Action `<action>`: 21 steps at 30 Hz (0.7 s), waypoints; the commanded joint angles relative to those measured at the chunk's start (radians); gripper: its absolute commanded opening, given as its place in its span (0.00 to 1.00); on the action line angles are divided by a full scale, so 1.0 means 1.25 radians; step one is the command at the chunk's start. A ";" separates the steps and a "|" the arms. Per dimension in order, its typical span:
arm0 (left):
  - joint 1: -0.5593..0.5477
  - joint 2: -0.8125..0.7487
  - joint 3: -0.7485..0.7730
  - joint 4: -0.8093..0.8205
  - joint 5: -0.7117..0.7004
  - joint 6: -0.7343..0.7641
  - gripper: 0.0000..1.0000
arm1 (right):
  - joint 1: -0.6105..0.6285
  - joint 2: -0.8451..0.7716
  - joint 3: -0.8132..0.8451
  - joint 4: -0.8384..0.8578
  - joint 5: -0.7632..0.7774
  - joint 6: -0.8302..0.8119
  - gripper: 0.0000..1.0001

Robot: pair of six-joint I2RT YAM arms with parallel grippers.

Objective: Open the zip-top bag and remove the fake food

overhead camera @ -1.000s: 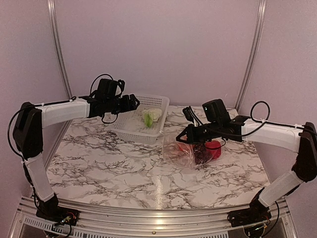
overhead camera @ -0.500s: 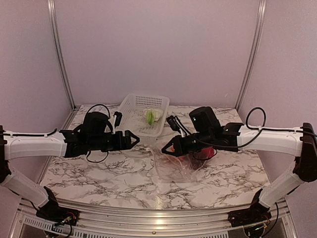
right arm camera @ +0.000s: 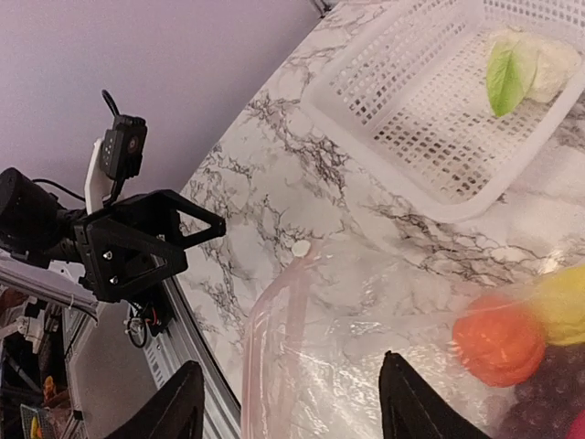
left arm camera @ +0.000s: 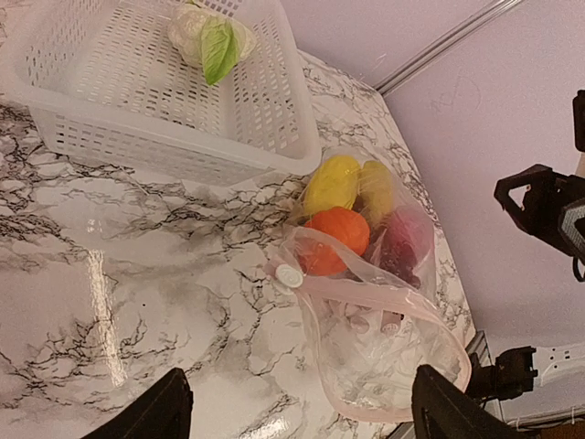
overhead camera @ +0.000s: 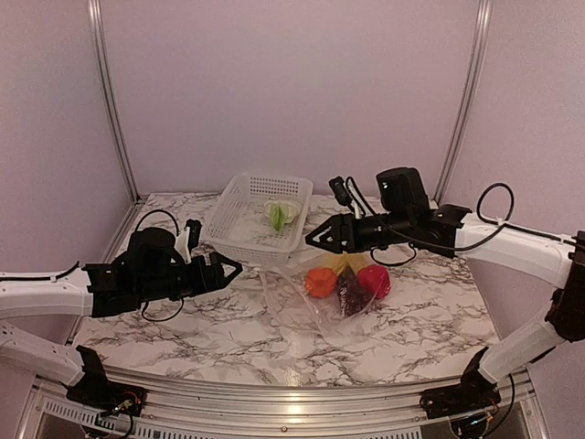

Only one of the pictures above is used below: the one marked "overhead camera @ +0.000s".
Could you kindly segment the fake yellow fruit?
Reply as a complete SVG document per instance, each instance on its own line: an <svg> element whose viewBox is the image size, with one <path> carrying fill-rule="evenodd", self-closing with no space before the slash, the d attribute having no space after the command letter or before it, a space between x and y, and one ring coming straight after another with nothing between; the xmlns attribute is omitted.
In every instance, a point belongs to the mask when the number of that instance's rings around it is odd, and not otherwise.
<svg viewBox="0 0 585 439"><path fill-rule="evenodd" d="M339 275L345 268L350 268L354 274L370 265L368 256L362 253L329 254L325 258L324 266L332 269Z"/></svg>

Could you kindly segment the fake orange tomato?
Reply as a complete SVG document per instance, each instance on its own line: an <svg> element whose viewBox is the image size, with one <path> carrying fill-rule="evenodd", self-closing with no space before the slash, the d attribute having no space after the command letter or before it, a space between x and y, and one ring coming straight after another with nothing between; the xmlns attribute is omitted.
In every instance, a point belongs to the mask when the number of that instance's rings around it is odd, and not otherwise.
<svg viewBox="0 0 585 439"><path fill-rule="evenodd" d="M327 298L335 290L337 276L328 267L313 268L305 277L305 288L311 297Z"/></svg>

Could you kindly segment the fake white cauliflower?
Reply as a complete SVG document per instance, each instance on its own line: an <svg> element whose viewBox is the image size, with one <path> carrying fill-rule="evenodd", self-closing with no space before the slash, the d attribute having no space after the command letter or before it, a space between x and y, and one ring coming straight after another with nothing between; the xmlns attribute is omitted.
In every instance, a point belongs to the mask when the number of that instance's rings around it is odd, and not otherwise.
<svg viewBox="0 0 585 439"><path fill-rule="evenodd" d="M281 231L284 226L291 224L300 214L302 205L291 199L267 200L263 206L264 216L269 220L272 228Z"/></svg>

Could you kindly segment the clear zip top bag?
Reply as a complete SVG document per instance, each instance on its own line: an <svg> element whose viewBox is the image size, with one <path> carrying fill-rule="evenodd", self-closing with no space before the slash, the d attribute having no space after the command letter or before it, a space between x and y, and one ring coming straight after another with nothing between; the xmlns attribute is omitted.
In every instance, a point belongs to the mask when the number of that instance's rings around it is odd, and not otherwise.
<svg viewBox="0 0 585 439"><path fill-rule="evenodd" d="M327 298L311 297L305 288L307 272L325 267L327 255L319 254L295 265L273 267L259 271L263 296L272 318L282 327L321 335L341 329L350 321L366 314L379 301L374 295L371 303L360 313L343 317L335 292Z"/></svg>

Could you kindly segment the fake purple grapes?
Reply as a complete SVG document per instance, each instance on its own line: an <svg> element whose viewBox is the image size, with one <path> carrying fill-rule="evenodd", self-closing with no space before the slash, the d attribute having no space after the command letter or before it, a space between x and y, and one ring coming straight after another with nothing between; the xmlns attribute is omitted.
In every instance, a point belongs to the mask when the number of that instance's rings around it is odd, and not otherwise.
<svg viewBox="0 0 585 439"><path fill-rule="evenodd" d="M339 274L335 287L343 317L360 313L373 300L373 295L362 286L357 275L350 266L346 266Z"/></svg>

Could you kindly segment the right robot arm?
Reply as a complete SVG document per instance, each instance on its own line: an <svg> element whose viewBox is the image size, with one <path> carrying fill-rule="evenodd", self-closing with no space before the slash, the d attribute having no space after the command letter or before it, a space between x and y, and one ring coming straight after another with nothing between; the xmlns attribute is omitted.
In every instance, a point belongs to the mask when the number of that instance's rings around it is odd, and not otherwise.
<svg viewBox="0 0 585 439"><path fill-rule="evenodd" d="M490 262L531 275L555 289L550 306L502 341L477 354L453 389L452 400L471 410L513 370L584 338L584 233L573 237L526 229L511 217L488 219L479 209L432 208L414 167L377 174L384 213L337 214L305 238L341 254L407 243L447 258Z"/></svg>

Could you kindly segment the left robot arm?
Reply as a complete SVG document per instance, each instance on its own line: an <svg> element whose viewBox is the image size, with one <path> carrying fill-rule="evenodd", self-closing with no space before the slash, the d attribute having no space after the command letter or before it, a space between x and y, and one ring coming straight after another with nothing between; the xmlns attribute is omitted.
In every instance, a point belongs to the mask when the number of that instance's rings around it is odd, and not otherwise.
<svg viewBox="0 0 585 439"><path fill-rule="evenodd" d="M59 381L97 407L115 399L97 353L66 347L10 325L19 317L118 316L159 300L180 301L222 290L241 273L239 262L218 253L193 256L197 222L174 235L149 227L132 233L125 252L111 263L75 264L62 273L5 274L1 278L1 359Z"/></svg>

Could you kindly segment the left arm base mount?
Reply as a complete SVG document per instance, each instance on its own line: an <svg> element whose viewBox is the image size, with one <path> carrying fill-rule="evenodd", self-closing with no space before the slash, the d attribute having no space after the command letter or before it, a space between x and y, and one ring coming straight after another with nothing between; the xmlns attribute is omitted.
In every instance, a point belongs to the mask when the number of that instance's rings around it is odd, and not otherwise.
<svg viewBox="0 0 585 439"><path fill-rule="evenodd" d="M126 412L138 417L144 406L146 389L109 380L96 351L77 346L82 360L82 376L74 385L66 385L67 398L106 412L106 416Z"/></svg>

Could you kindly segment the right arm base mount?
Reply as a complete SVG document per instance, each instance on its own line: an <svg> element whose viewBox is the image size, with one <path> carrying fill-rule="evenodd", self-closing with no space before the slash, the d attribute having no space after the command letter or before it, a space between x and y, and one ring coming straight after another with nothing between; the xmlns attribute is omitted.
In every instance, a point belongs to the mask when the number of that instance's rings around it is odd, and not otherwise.
<svg viewBox="0 0 585 439"><path fill-rule="evenodd" d="M487 348L477 352L466 366L457 384L423 391L420 407L429 419L480 410L501 401L497 385L479 372L480 360Z"/></svg>

